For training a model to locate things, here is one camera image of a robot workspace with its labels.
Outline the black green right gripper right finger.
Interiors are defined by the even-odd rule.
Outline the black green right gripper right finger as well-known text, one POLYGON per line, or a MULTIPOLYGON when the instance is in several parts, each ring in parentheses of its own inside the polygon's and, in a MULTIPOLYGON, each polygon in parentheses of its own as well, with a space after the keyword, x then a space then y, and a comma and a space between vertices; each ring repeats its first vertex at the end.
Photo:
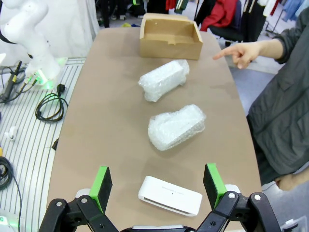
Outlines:
POLYGON ((254 192, 249 197, 228 191, 216 164, 205 165, 203 184, 211 205, 198 232, 223 232, 229 222, 239 222, 246 232, 280 232, 280 226, 267 196, 254 192))

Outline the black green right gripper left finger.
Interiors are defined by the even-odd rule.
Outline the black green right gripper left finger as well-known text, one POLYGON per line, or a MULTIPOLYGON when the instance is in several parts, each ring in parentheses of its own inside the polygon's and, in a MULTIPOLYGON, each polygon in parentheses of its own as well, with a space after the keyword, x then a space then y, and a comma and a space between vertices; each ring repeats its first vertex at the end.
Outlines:
POLYGON ((90 192, 75 197, 71 202, 56 198, 50 201, 40 232, 74 232, 86 225, 92 232, 117 232, 105 211, 112 190, 108 166, 101 166, 90 192))

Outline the person's left hand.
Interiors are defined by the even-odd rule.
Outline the person's left hand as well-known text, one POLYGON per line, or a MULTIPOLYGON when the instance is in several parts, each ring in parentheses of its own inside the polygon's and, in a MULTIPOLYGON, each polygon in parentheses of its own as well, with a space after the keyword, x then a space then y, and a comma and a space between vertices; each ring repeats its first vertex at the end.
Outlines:
POLYGON ((289 191, 309 180, 309 170, 305 169, 297 174, 287 174, 275 179, 276 185, 283 191, 289 191))

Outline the person's right hand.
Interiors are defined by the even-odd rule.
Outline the person's right hand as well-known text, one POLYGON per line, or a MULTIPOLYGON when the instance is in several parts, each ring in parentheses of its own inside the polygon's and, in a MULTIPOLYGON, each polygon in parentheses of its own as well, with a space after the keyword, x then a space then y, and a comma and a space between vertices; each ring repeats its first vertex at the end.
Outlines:
POLYGON ((244 69, 259 56, 261 46, 259 42, 238 43, 234 46, 227 47, 213 57, 218 60, 225 56, 231 56, 233 63, 239 68, 244 69))

